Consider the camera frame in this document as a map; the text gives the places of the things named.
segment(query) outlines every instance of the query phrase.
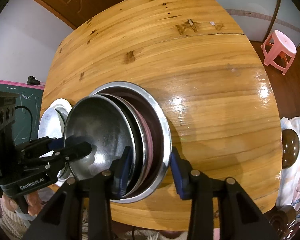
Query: chalkboard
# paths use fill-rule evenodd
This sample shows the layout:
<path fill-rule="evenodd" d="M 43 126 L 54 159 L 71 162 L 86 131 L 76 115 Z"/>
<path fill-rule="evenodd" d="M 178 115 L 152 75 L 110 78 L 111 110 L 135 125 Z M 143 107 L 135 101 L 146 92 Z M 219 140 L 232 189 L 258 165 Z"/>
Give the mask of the chalkboard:
<path fill-rule="evenodd" d="M 33 116 L 31 140 L 37 139 L 43 90 L 30 86 L 0 84 L 0 91 L 20 95 L 16 98 L 16 106 L 26 106 L 30 109 Z M 30 129 L 31 117 L 28 111 L 22 108 L 16 109 L 15 123 L 12 125 L 12 138 L 15 145 L 29 140 Z"/>

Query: wooden floor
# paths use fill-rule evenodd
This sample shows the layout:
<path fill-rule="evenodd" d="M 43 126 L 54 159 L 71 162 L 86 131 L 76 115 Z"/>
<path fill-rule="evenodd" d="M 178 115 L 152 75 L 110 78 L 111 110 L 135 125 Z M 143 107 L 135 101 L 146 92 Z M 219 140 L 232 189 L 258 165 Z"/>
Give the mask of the wooden floor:
<path fill-rule="evenodd" d="M 260 47 L 262 43 L 251 44 L 263 62 L 264 55 Z M 297 55 L 285 76 L 282 75 L 282 71 L 271 65 L 264 67 L 277 101 L 280 118 L 300 116 L 300 47 L 297 48 Z"/>

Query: bolt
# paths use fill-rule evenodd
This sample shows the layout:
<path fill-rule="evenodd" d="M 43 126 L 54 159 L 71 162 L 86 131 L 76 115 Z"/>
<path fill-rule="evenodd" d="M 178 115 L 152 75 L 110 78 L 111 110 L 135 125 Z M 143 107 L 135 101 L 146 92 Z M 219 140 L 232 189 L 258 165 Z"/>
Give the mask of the bolt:
<path fill-rule="evenodd" d="M 230 178 L 226 179 L 226 182 L 227 182 L 228 184 L 233 185 L 233 184 L 235 183 L 235 179 L 230 177 Z"/>
<path fill-rule="evenodd" d="M 107 177 L 107 176 L 110 176 L 111 175 L 111 170 L 105 170 L 102 172 L 102 175 Z"/>
<path fill-rule="evenodd" d="M 71 178 L 67 179 L 66 182 L 67 182 L 68 185 L 74 184 L 75 183 L 75 178 L 71 177 Z"/>
<path fill-rule="evenodd" d="M 190 174 L 191 174 L 192 176 L 198 177 L 198 176 L 200 175 L 200 171 L 198 171 L 198 170 L 192 170 L 192 171 L 190 172 Z"/>

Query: stool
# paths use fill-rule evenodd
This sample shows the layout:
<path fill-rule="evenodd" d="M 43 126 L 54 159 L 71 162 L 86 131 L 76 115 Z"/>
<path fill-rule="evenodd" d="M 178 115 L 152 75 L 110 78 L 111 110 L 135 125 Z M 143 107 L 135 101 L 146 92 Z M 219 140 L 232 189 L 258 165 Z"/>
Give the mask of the stool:
<path fill-rule="evenodd" d="M 270 43 L 271 38 L 273 38 L 274 44 Z M 266 52 L 266 45 L 271 46 L 269 53 Z M 285 73 L 288 71 L 297 53 L 296 46 L 294 46 L 289 37 L 278 30 L 274 30 L 274 32 L 268 36 L 265 42 L 261 45 L 261 48 L 263 54 L 265 55 L 263 64 L 265 64 L 266 66 L 272 65 L 275 68 L 281 70 L 282 75 L 285 75 Z M 274 59 L 277 56 L 280 56 L 285 61 L 286 67 L 281 67 L 274 62 Z"/>

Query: wooden table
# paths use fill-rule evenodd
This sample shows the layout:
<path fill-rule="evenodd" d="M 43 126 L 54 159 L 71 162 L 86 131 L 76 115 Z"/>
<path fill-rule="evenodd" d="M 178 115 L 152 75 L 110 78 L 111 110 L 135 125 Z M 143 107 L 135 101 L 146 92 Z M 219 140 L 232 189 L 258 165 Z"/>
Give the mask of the wooden table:
<path fill-rule="evenodd" d="M 263 212 L 274 206 L 282 163 L 274 94 L 247 37 L 215 0 L 126 0 L 88 20 L 60 44 L 41 114 L 57 98 L 75 104 L 120 80 L 158 100 L 173 145 L 195 169 L 234 177 Z M 168 171 L 151 196 L 111 210 L 118 222 L 180 231 L 190 206 Z"/>

